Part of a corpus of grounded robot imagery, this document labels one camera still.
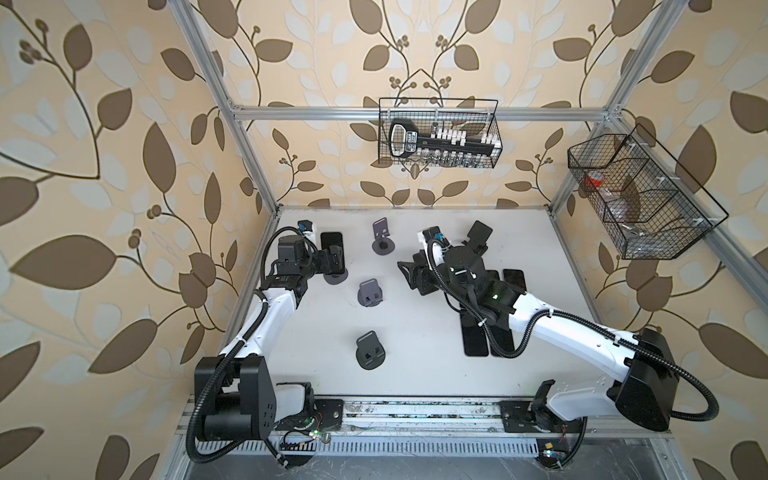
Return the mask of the grey round stand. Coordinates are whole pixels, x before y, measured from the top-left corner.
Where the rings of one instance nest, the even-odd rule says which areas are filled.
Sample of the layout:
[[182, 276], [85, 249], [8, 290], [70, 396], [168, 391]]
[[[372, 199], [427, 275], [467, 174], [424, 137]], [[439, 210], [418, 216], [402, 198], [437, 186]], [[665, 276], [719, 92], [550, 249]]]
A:
[[361, 306], [366, 308], [375, 307], [383, 301], [383, 290], [375, 278], [359, 284], [357, 300]]
[[323, 278], [329, 285], [339, 285], [348, 278], [348, 271], [344, 270], [340, 274], [324, 274]]
[[386, 351], [375, 331], [371, 330], [356, 339], [356, 360], [367, 371], [380, 367], [386, 359]]
[[373, 251], [380, 256], [389, 255], [395, 250], [395, 243], [390, 237], [388, 219], [382, 217], [372, 224], [374, 241]]

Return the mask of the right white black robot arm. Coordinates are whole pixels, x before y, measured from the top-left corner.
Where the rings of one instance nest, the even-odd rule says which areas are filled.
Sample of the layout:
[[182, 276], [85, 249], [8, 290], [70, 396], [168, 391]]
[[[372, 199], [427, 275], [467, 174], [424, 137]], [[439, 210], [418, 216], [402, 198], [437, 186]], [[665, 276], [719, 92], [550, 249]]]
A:
[[437, 227], [419, 233], [422, 244], [398, 270], [410, 289], [440, 291], [455, 300], [483, 332], [492, 351], [517, 359], [532, 339], [576, 355], [599, 370], [580, 386], [545, 380], [530, 404], [543, 429], [593, 416], [620, 415], [637, 426], [663, 432], [672, 420], [708, 422], [720, 412], [714, 393], [675, 363], [665, 337], [602, 326], [558, 309], [488, 270], [485, 240], [453, 245]]

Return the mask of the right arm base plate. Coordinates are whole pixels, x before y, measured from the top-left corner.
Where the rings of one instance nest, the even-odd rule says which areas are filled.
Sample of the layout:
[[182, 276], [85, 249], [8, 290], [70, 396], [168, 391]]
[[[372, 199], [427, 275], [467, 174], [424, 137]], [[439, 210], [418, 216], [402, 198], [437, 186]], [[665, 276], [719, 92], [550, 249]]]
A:
[[534, 401], [505, 400], [500, 401], [498, 407], [506, 433], [579, 433], [584, 425], [582, 418], [562, 420], [548, 407]]

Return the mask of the black square stand right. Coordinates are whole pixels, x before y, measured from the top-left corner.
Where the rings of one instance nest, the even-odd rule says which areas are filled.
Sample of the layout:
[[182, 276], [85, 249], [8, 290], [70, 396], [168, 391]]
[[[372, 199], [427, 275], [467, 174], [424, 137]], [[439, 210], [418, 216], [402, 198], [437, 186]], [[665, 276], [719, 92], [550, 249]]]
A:
[[467, 233], [467, 239], [463, 244], [475, 254], [482, 256], [487, 250], [487, 240], [493, 233], [493, 229], [485, 223], [476, 220]]

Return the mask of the grey round stand left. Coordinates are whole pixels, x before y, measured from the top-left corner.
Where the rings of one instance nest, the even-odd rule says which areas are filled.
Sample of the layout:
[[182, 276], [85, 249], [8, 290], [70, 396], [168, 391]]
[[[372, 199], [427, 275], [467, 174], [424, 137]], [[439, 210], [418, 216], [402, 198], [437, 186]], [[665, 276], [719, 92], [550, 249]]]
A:
[[329, 285], [339, 285], [348, 278], [348, 271], [344, 270], [340, 274], [324, 274], [323, 278]]

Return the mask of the grey round stand front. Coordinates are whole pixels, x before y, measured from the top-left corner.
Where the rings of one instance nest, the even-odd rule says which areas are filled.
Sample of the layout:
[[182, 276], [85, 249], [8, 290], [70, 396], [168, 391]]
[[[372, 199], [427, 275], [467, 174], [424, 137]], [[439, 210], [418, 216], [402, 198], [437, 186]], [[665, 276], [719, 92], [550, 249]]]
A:
[[356, 339], [356, 360], [367, 371], [380, 367], [386, 359], [386, 351], [375, 331], [371, 330]]

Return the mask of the black tool with vials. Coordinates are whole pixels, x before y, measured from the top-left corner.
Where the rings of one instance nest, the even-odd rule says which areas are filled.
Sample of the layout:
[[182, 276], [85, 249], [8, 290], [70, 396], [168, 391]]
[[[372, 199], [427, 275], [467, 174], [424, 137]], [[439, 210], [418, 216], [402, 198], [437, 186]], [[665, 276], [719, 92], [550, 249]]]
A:
[[416, 125], [407, 119], [396, 119], [389, 127], [385, 145], [390, 155], [409, 158], [412, 155], [426, 157], [428, 154], [446, 153], [448, 156], [489, 157], [502, 151], [502, 142], [494, 134], [483, 134], [479, 140], [472, 139], [463, 130], [434, 127], [428, 133], [421, 133]]

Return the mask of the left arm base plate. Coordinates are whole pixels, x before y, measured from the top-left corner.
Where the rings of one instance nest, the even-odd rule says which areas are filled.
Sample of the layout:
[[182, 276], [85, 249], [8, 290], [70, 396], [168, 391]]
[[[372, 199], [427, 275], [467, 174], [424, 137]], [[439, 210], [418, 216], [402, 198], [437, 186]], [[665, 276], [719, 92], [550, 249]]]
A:
[[277, 432], [336, 431], [340, 429], [343, 422], [343, 407], [344, 401], [337, 398], [306, 400], [298, 413], [279, 420], [274, 430]]

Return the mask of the grey round stand middle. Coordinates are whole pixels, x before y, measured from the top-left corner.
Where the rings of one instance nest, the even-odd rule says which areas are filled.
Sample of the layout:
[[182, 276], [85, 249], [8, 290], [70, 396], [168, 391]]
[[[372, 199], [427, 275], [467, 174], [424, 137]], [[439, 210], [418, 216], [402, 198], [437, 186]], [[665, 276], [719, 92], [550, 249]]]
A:
[[359, 284], [357, 300], [361, 306], [366, 308], [375, 307], [383, 301], [383, 290], [375, 278]]

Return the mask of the aluminium rail front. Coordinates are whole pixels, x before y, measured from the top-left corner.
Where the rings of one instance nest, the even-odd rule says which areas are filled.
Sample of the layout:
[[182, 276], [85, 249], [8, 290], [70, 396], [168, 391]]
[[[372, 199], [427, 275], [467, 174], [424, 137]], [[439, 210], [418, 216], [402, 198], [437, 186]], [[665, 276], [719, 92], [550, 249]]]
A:
[[391, 437], [558, 437], [562, 434], [506, 433], [498, 403], [525, 397], [341, 396], [343, 422], [334, 434]]

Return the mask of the black phone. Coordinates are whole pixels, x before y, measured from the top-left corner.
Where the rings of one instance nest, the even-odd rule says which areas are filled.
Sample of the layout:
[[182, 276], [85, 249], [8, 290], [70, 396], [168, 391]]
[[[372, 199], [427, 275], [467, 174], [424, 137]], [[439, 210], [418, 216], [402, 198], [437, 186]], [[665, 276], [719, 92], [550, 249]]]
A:
[[509, 330], [498, 326], [490, 326], [487, 329], [491, 354], [503, 357], [503, 352], [512, 353], [515, 350], [513, 335]]
[[343, 235], [341, 232], [322, 232], [320, 235], [321, 246], [329, 254], [342, 254], [344, 252]]
[[460, 314], [460, 326], [464, 354], [467, 357], [487, 357], [487, 337], [476, 319], [469, 312], [463, 311]]
[[503, 279], [506, 283], [512, 285], [517, 290], [526, 292], [527, 291], [527, 285], [525, 280], [525, 275], [522, 270], [519, 269], [504, 269], [503, 270]]

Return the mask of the grey round stand far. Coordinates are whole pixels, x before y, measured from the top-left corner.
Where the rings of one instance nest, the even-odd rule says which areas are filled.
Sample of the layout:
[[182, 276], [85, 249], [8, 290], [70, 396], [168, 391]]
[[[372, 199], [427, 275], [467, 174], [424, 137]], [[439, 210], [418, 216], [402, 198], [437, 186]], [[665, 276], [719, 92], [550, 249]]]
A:
[[395, 243], [390, 237], [388, 219], [382, 217], [372, 224], [374, 241], [373, 251], [380, 256], [389, 255], [395, 250]]

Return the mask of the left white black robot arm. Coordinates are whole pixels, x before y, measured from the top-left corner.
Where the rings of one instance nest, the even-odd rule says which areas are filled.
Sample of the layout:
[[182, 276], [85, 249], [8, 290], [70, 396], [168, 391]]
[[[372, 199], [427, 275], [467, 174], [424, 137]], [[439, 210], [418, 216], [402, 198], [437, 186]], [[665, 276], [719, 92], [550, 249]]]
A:
[[277, 384], [268, 358], [287, 321], [297, 312], [316, 275], [346, 273], [343, 236], [317, 233], [309, 220], [281, 227], [267, 245], [275, 260], [263, 256], [260, 276], [242, 327], [221, 352], [202, 358], [194, 371], [194, 400], [185, 448], [197, 464], [211, 463], [247, 441], [262, 442], [278, 464], [289, 460], [270, 440], [278, 423], [305, 415], [316, 422], [308, 383]]

